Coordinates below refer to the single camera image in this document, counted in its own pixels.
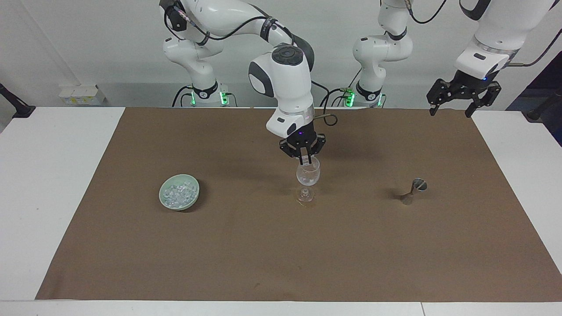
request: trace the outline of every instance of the glass base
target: glass base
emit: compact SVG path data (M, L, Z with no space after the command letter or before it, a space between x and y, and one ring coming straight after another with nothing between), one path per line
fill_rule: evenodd
M314 200L314 190L311 187L298 188L297 199L301 202L312 202Z

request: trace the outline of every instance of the ice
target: ice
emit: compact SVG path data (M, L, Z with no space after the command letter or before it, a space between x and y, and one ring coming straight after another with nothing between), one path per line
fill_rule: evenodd
M178 209L191 203L197 197L197 186L191 182L172 185L164 190L163 202L166 207Z

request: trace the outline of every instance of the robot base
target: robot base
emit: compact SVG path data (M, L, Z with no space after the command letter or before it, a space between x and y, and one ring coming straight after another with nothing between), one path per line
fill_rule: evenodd
M230 98L226 95L228 86L219 83L219 89L209 96L207 99L199 97L196 93L191 93L192 107L227 107L230 105Z
M373 109L382 109L384 107L384 102L386 101L386 96L380 94L375 100L367 101L361 97L355 97L353 101L353 107L370 107Z

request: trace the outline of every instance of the green bowl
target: green bowl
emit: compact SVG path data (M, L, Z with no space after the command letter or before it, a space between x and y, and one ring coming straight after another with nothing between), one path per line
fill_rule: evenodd
M187 182L189 184L195 184L195 187L197 188L195 198L193 199L193 201L190 201L186 205L182 205L182 206L176 207L176 208L167 207L164 204L164 191L169 189L171 186L181 186L185 182ZM175 176L171 177L170 179L166 180L166 182L164 182L164 184L162 184L162 186L160 187L160 193L159 193L158 196L160 198L160 203L162 203L162 205L164 205L166 208L168 208L170 210L174 210L174 211L184 211L186 209L189 209L197 201L197 198L199 197L199 182L197 182L197 179L190 176L189 174L175 175Z

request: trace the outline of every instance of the brown table cover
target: brown table cover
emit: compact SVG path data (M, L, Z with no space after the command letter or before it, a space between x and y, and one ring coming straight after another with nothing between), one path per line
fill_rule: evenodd
M126 109L37 299L562 301L562 277L462 111L337 111L301 206L272 110ZM189 213L160 185L201 184ZM405 206L396 199L424 178Z

